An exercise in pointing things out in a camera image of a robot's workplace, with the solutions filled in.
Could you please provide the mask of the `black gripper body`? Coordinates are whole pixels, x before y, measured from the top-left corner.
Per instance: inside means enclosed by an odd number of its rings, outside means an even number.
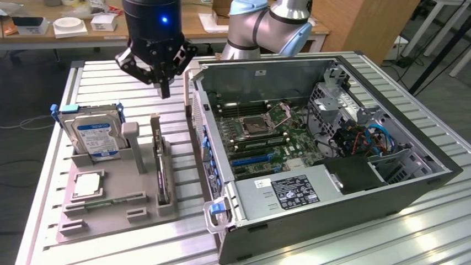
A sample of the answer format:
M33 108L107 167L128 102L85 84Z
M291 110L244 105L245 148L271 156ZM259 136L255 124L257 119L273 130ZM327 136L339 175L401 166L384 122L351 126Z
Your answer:
M153 83L173 78L176 51L183 45L180 1L124 1L131 53L153 71Z

